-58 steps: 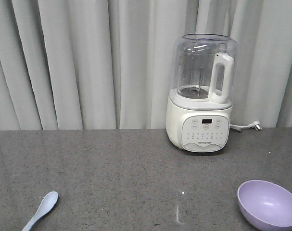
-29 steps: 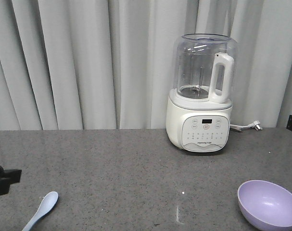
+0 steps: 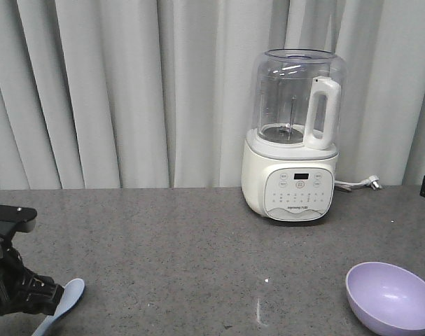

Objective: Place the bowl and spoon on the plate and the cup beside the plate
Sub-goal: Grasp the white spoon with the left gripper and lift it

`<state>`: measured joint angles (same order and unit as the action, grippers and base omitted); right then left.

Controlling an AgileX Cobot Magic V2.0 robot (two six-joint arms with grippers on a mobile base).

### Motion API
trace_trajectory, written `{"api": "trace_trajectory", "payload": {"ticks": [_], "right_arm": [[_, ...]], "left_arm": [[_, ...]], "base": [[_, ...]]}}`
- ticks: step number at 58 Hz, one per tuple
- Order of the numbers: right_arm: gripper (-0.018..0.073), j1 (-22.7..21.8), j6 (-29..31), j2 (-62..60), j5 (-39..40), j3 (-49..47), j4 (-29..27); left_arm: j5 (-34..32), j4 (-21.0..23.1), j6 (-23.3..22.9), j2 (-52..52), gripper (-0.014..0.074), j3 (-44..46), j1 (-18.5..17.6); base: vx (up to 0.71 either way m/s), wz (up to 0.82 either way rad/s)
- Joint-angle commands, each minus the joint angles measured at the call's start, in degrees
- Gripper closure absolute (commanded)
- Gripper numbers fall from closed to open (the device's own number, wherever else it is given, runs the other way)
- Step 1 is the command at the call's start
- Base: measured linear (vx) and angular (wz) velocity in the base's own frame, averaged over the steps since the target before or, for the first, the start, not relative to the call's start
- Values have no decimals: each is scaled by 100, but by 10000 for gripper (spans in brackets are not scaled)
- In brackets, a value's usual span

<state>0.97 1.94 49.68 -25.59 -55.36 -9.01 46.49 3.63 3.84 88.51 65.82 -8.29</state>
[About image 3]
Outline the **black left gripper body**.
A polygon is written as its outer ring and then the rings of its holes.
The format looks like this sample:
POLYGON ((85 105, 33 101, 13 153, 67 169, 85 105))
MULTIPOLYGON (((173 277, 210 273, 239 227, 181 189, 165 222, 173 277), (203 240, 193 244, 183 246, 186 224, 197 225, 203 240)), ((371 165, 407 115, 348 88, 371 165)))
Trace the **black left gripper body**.
POLYGON ((24 266, 11 240, 0 235, 0 315, 40 313, 39 306, 27 301, 31 279, 32 271, 24 266))

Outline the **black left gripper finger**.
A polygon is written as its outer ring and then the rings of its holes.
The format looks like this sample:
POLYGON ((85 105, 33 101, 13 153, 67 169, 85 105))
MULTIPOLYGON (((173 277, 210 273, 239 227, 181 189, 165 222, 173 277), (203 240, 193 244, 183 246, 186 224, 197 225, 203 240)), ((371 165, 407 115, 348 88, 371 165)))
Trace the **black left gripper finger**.
POLYGON ((29 285, 29 312, 52 316, 63 293, 63 287, 55 283, 51 277, 33 276, 29 285))

